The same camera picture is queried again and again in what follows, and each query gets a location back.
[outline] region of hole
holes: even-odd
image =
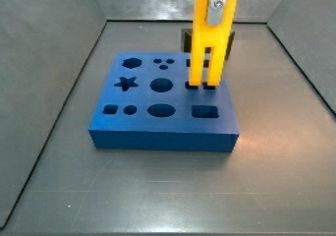
[[[158,68],[159,68],[161,70],[165,70],[165,69],[167,69],[167,66],[166,66],[166,65],[159,65]]]
[[[190,86],[189,82],[185,82],[185,89],[198,89],[197,86]]]
[[[171,87],[173,87],[173,83],[167,79],[163,79],[163,78],[154,79],[150,82],[150,88],[151,88],[151,90],[154,90],[157,92],[165,92],[165,91],[170,90]]]
[[[134,82],[135,77],[126,79],[125,77],[119,77],[119,82],[114,84],[114,87],[121,87],[122,91],[126,91],[129,88],[135,88],[137,83]]]
[[[190,59],[186,59],[186,67],[190,67]],[[205,59],[203,61],[203,67],[207,68],[209,67],[209,59]]]
[[[173,64],[174,60],[173,59],[166,59],[165,61],[167,64]]]
[[[191,115],[194,118],[217,118],[217,107],[210,105],[193,105]]]
[[[139,65],[141,65],[141,60],[138,60],[135,58],[125,59],[122,62],[122,66],[125,66],[129,69],[133,69],[133,68],[138,67]]]
[[[115,114],[118,110],[118,107],[115,105],[105,105],[103,107],[103,114]]]
[[[214,86],[207,86],[207,83],[203,83],[203,90],[214,90]]]
[[[126,107],[123,108],[123,114],[131,115],[131,114],[134,114],[134,113],[135,113],[135,106],[129,105],[129,106],[126,106]]]
[[[167,104],[150,105],[146,111],[154,117],[169,117],[175,112],[174,107]]]

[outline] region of blue foam block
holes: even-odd
[[[223,78],[215,88],[189,87],[189,56],[117,54],[89,125],[95,148],[233,150],[238,128]]]

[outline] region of circular hole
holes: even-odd
[[[135,113],[135,106],[129,105],[129,106],[126,106],[126,107],[123,108],[123,114],[131,115],[131,114],[134,114],[134,113]]]
[[[158,68],[159,68],[161,70],[165,70],[165,69],[167,69],[167,66],[166,66],[166,65],[159,65]]]
[[[163,78],[154,79],[150,82],[150,88],[151,88],[151,90],[154,90],[157,92],[165,92],[165,91],[170,90],[171,87],[173,87],[173,83],[167,79],[163,79]]]
[[[174,60],[173,59],[166,59],[165,61],[167,64],[173,64]]]
[[[146,109],[149,115],[154,117],[169,117],[174,114],[174,107],[167,104],[154,104]]]

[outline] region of metal wall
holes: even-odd
[[[282,0],[238,0],[235,22],[266,23]],[[194,0],[97,0],[107,20],[171,20],[193,18]]]
[[[94,0],[0,0],[0,227],[105,18]]]
[[[283,0],[269,28],[336,113],[336,0]]]

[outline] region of gray floor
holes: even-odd
[[[93,148],[115,52],[178,51],[189,26],[107,24],[2,232],[336,232],[334,119],[266,26],[234,26],[233,153]]]

